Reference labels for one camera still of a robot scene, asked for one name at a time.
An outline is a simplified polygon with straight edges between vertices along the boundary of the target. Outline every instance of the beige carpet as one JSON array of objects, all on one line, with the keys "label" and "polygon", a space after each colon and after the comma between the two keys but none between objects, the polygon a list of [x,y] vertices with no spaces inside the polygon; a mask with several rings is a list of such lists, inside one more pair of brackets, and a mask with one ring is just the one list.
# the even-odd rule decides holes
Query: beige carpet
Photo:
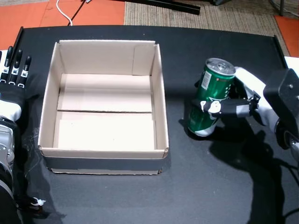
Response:
[{"label": "beige carpet", "polygon": [[0,0],[0,6],[11,6],[25,3],[43,2],[49,0]]},{"label": "beige carpet", "polygon": [[[127,2],[125,25],[201,28],[266,36],[276,35],[284,54],[289,55],[274,18],[278,13],[268,0],[232,0],[218,7],[208,2],[183,2],[201,6],[200,15]],[[297,3],[298,0],[286,0],[285,6],[295,12]]]}]

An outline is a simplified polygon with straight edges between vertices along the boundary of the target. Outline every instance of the black tabletop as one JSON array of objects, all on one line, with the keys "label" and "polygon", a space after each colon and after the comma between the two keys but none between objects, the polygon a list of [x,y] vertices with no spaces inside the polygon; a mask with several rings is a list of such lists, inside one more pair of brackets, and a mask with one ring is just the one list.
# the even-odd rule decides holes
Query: black tabletop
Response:
[{"label": "black tabletop", "polygon": [[[170,138],[160,175],[67,175],[46,168],[37,148],[43,94],[54,43],[66,39],[160,44]],[[16,192],[47,201],[44,217],[23,214],[24,223],[274,224],[298,207],[298,186],[286,168],[296,162],[267,127],[254,119],[224,120],[207,140],[194,138],[185,128],[205,60],[223,58],[266,81],[283,68],[273,37],[188,28],[76,26],[24,29],[19,47],[32,55],[32,63],[28,105],[19,122],[27,158],[17,156],[18,164],[25,164],[24,172],[18,165]],[[298,220],[295,213],[285,223]]]}]

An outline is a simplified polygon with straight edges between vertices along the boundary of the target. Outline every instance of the can top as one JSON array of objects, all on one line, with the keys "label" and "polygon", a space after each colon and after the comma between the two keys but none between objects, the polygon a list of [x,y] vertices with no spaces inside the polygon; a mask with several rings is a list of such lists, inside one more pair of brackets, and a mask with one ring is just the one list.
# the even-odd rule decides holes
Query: can top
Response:
[{"label": "can top", "polygon": [[210,70],[224,76],[233,76],[235,74],[235,67],[223,59],[209,58],[206,61],[206,66]]}]

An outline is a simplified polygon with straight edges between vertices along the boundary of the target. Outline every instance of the robotic hand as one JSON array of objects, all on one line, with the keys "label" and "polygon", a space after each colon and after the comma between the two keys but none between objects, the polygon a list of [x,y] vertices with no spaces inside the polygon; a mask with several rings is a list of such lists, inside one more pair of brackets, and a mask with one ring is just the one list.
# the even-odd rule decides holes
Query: robotic hand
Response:
[{"label": "robotic hand", "polygon": [[264,84],[243,68],[236,67],[236,87],[242,98],[192,101],[213,118],[253,116],[275,133],[278,144],[291,148],[299,163],[299,78],[290,70],[279,71]]},{"label": "robotic hand", "polygon": [[25,84],[31,63],[31,57],[28,56],[17,84],[22,50],[16,53],[16,60],[9,76],[12,52],[13,48],[9,47],[0,76],[0,186],[6,189],[11,197],[13,197],[14,148],[20,139],[15,121],[20,118],[25,103]]},{"label": "robotic hand", "polygon": [[14,154],[21,146],[20,132],[15,122],[20,118],[25,103],[25,85],[31,56],[26,58],[18,77],[22,50],[16,52],[13,68],[10,68],[12,54],[13,48],[9,47],[0,74],[0,223],[20,223],[17,207],[37,210],[45,202],[37,198],[13,195]]}]

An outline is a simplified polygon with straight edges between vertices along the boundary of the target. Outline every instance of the open cardboard box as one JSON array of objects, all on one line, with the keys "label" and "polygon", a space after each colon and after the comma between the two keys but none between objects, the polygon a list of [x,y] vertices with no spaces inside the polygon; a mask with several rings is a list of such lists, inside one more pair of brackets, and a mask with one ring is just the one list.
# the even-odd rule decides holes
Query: open cardboard box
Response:
[{"label": "open cardboard box", "polygon": [[57,42],[38,146],[55,173],[157,174],[169,149],[159,45]]}]

